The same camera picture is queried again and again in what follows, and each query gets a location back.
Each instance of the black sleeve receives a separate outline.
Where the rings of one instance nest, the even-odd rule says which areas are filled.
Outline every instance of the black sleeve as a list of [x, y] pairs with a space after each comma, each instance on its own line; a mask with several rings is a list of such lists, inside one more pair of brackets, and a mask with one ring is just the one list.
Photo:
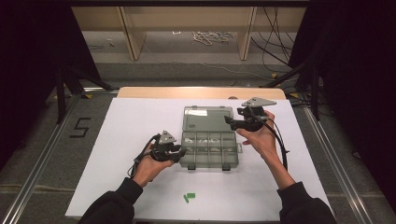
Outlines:
[[108, 191], [98, 198], [78, 224], [123, 224], [134, 219], [134, 203], [143, 189], [130, 178], [125, 178], [116, 191]]
[[302, 182], [286, 189], [278, 190], [282, 200], [280, 222], [282, 224], [334, 224], [334, 216], [329, 206], [319, 198], [311, 198]]

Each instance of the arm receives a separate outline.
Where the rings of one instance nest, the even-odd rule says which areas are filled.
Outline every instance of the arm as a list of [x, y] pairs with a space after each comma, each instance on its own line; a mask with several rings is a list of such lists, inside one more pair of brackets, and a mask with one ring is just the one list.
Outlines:
[[[269, 117], [266, 123], [274, 129], [274, 114], [269, 111], [265, 113]], [[281, 223], [336, 223], [327, 204], [321, 199], [311, 198], [303, 183], [296, 183], [285, 169], [276, 153], [276, 139], [268, 128], [262, 126], [255, 133], [244, 129], [236, 132], [246, 137], [243, 145], [252, 145], [261, 155], [279, 187], [277, 192], [282, 201], [282, 210], [279, 213]]]
[[142, 194], [143, 187], [172, 164], [172, 161], [155, 161], [150, 156], [145, 156], [137, 166], [134, 178], [125, 178], [116, 191], [109, 191], [98, 198], [78, 223], [131, 223], [134, 218], [134, 203]]

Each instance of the green object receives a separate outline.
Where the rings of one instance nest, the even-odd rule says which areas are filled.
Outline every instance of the green object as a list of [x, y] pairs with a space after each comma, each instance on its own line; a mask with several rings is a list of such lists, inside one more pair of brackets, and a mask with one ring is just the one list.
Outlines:
[[187, 195], [183, 195], [183, 197], [184, 197], [184, 200], [186, 201], [186, 203], [188, 203], [189, 202], [189, 198], [187, 197]]
[[195, 198], [195, 193], [187, 193], [187, 198]]

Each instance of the clear plastic organizer box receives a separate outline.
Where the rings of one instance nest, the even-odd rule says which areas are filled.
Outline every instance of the clear plastic organizer box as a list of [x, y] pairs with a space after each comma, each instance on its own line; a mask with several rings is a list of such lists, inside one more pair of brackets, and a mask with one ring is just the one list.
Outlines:
[[229, 171], [238, 165], [235, 133], [224, 116], [232, 118], [233, 109], [227, 106], [185, 107], [181, 146], [186, 149], [186, 155], [180, 160], [182, 167]]

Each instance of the cable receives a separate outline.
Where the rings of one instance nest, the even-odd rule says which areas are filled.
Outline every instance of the cable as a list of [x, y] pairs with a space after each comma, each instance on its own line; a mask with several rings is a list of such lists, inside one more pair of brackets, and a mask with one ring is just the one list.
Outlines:
[[264, 124], [265, 127], [267, 127], [268, 130], [271, 131], [271, 133], [274, 134], [274, 136], [275, 136], [277, 142], [279, 143], [279, 145], [280, 145], [280, 151], [281, 151], [281, 153], [282, 153], [282, 163], [283, 163], [283, 166], [285, 167], [285, 169], [288, 170], [288, 158], [287, 158], [287, 155], [286, 155], [286, 154], [288, 153], [288, 151], [285, 149], [285, 146], [283, 145], [283, 140], [277, 135], [276, 131], [275, 131], [273, 128], [271, 128], [266, 122], [264, 122], [264, 121], [262, 120], [262, 123]]
[[285, 32], [286, 33], [286, 35], [289, 37], [289, 39], [291, 40], [291, 42], [294, 44], [294, 40], [293, 40], [293, 38], [291, 38], [291, 36], [289, 35], [289, 33], [288, 32]]
[[287, 72], [282, 72], [282, 71], [277, 71], [277, 70], [274, 70], [274, 69], [271, 69], [271, 68], [269, 68], [266, 64], [265, 64], [265, 61], [264, 61], [264, 50], [262, 51], [262, 65], [264, 65], [264, 67], [268, 70], [268, 71], [271, 71], [271, 72], [277, 72], [277, 73], [287, 73]]
[[274, 123], [274, 125], [275, 125], [275, 127], [276, 127], [276, 130], [277, 130], [277, 132], [279, 133], [279, 138], [280, 138], [280, 140], [282, 140], [282, 144], [283, 144], [283, 138], [282, 138], [282, 135], [280, 134], [279, 128], [277, 128], [277, 125], [276, 125], [276, 123], [274, 122], [273, 119], [269, 119], [269, 120], [271, 120], [271, 121]]
[[253, 37], [251, 37], [250, 39], [253, 41], [253, 43], [254, 43], [257, 47], [259, 47], [259, 49], [262, 49], [263, 51], [265, 51], [265, 52], [268, 53], [269, 55], [271, 55], [271, 56], [273, 56], [274, 58], [278, 59], [278, 60], [279, 60], [280, 62], [282, 62], [283, 64], [288, 65], [288, 63], [284, 62], [284, 61], [281, 60], [280, 58], [276, 57], [273, 53], [271, 53], [270, 51], [268, 51], [268, 50], [264, 49], [262, 46], [260, 46], [260, 45], [253, 39]]
[[263, 9], [264, 9], [264, 12], [265, 12], [265, 16], [267, 17], [267, 20], [268, 20], [268, 21], [270, 22], [270, 24], [271, 24], [271, 28], [272, 28], [271, 34], [272, 34], [273, 31], [275, 31], [275, 35], [276, 35], [277, 39], [279, 40], [279, 43], [280, 43], [280, 45], [281, 45], [281, 47], [282, 47], [283, 54], [285, 55], [286, 59], [288, 60], [288, 59], [289, 59], [289, 58], [288, 58], [289, 53], [286, 51], [285, 46], [283, 45], [282, 39], [281, 39], [281, 37], [280, 37], [279, 25], [278, 25], [278, 23], [277, 23], [277, 7], [275, 7], [275, 19], [274, 19], [274, 23], [271, 22], [271, 19], [270, 19], [270, 17], [268, 16], [268, 13], [267, 13], [265, 7], [263, 7]]
[[152, 140], [158, 138], [158, 134], [152, 136], [148, 142], [146, 143], [145, 147], [143, 150], [140, 152], [140, 154], [134, 159], [134, 165], [131, 166], [131, 168], [128, 169], [127, 174], [129, 177], [133, 178], [135, 173], [136, 173], [136, 168], [137, 165], [140, 163], [140, 161], [143, 159], [144, 156], [146, 156], [146, 150], [149, 147], [149, 144], [152, 142]]
[[269, 71], [272, 71], [272, 72], [279, 72], [279, 71], [272, 70], [272, 69], [270, 69], [269, 67], [267, 67], [267, 65], [265, 64], [265, 61], [264, 61], [264, 53], [265, 53], [265, 51], [266, 51], [266, 49], [267, 49], [267, 45], [268, 45], [269, 40], [270, 40], [270, 38], [271, 38], [271, 35], [272, 35], [273, 31], [274, 31], [274, 26], [272, 25], [272, 23], [271, 23], [271, 27], [272, 27], [272, 29], [271, 29], [270, 35], [268, 36], [268, 41], [265, 42], [265, 46], [264, 46], [264, 48], [262, 48], [262, 64], [263, 64], [264, 67], [265, 67], [266, 69], [268, 69]]
[[266, 40], [266, 39], [262, 36], [262, 33], [261, 33], [261, 32], [259, 32], [259, 35], [262, 37], [262, 40], [263, 40], [263, 41], [268, 42], [268, 44], [270, 44], [270, 45], [274, 45], [274, 46], [277, 46], [277, 47], [280, 47], [280, 48], [285, 48], [285, 49], [291, 49], [291, 48], [289, 48], [289, 47], [286, 47], [286, 46], [282, 47], [281, 45], [274, 44], [274, 43], [272, 43], [272, 42]]
[[[145, 44], [144, 44], [143, 46], [144, 46], [145, 49], [150, 53], [151, 57], [152, 57], [157, 63], [181, 63], [181, 62], [162, 62], [162, 61], [159, 61], [159, 60], [157, 60], [157, 58], [154, 56], [154, 53], [151, 52], [151, 50], [149, 50], [149, 48], [148, 48]], [[219, 67], [219, 66], [215, 66], [215, 65], [208, 65], [208, 64], [206, 64], [206, 63], [198, 63], [198, 64], [200, 64], [201, 66], [205, 66], [205, 67], [223, 69], [223, 70], [225, 70], [225, 71], [227, 71], [227, 72], [231, 72], [231, 73], [236, 73], [236, 74], [248, 74], [248, 75], [253, 75], [253, 76], [255, 76], [255, 77], [260, 77], [260, 78], [265, 79], [265, 80], [272, 80], [272, 79], [269, 78], [269, 77], [262, 77], [262, 76], [260, 76], [260, 75], [257, 75], [257, 74], [254, 74], [254, 73], [250, 73], [250, 72], [237, 72], [237, 71], [232, 71], [232, 70], [230, 70], [230, 69], [228, 69], [228, 68], [225, 68], [225, 67]]]
[[212, 41], [215, 42], [229, 42], [229, 38], [233, 38], [231, 32], [192, 32], [193, 39], [204, 45], [213, 45]]

